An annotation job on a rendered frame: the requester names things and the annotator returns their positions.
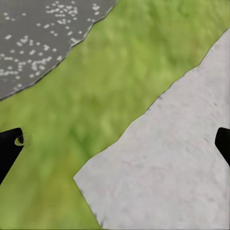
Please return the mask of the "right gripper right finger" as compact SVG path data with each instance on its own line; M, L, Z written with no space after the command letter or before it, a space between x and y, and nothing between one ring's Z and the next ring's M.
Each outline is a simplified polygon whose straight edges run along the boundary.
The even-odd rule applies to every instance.
M218 129L215 145L230 166L230 129L223 127Z

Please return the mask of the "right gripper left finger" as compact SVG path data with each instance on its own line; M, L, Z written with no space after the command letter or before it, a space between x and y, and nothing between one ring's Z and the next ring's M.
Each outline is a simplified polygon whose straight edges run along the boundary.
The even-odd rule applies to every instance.
M22 148L33 139L32 134L23 134L21 128L0 133L0 184L3 182Z

